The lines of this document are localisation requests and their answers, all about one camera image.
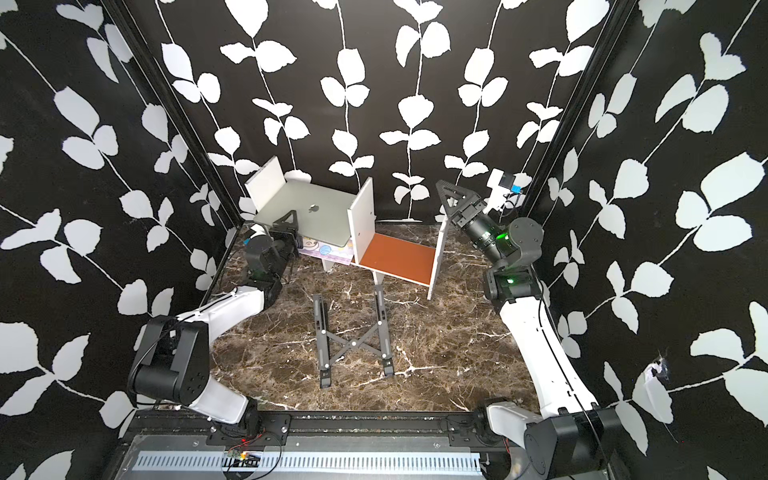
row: laptop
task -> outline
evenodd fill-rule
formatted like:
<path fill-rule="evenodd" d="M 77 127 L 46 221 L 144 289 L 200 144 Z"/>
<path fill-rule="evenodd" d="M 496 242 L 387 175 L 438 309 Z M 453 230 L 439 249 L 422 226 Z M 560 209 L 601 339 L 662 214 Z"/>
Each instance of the laptop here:
<path fill-rule="evenodd" d="M 346 211 L 354 200 L 355 195 L 347 192 L 288 180 L 259 210 L 253 221 L 271 227 L 275 220 L 295 210 L 300 234 L 344 247 L 351 237 Z"/>

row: dark brown marble surface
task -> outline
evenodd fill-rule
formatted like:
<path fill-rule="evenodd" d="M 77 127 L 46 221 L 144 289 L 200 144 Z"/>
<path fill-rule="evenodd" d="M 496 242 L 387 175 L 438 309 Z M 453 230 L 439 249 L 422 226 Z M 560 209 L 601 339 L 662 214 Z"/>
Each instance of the dark brown marble surface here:
<path fill-rule="evenodd" d="M 438 226 L 379 224 L 376 231 L 435 246 Z M 224 333 L 212 348 L 211 372 L 223 384 L 261 400 L 264 409 L 472 410 L 505 397 L 538 412 L 536 392 L 515 341 L 482 296 L 485 258 L 449 226 L 442 269 L 432 300 L 427 288 L 386 277 L 384 295 L 396 375 L 357 349 L 333 366 L 333 386 L 321 390 L 311 297 L 329 304 L 331 331 L 361 336 L 375 319 L 368 270 L 300 256 L 283 292 L 268 310 Z M 214 292 L 244 283 L 242 241 L 233 249 Z M 378 346 L 378 339 L 371 344 Z M 331 343 L 332 354 L 339 348 Z"/>

